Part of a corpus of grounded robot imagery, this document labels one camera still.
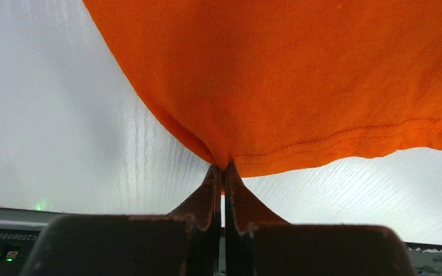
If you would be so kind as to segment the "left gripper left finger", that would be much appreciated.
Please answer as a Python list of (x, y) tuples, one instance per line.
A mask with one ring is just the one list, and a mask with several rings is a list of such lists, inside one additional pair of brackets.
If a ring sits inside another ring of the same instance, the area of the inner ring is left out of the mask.
[(219, 265), (221, 171), (212, 166), (159, 215), (63, 215), (39, 234), (22, 275), (213, 275)]

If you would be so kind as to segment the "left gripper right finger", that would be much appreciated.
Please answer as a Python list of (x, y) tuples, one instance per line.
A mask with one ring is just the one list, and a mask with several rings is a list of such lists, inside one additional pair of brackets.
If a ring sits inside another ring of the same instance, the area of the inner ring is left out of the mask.
[(378, 225), (297, 225), (269, 209), (234, 164), (224, 172), (228, 275), (414, 275), (407, 248)]

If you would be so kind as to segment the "orange t shirt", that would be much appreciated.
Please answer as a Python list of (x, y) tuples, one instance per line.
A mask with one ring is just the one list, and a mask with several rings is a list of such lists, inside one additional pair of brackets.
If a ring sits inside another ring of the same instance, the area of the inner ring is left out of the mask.
[(156, 119), (242, 177), (442, 150), (442, 1), (85, 1)]

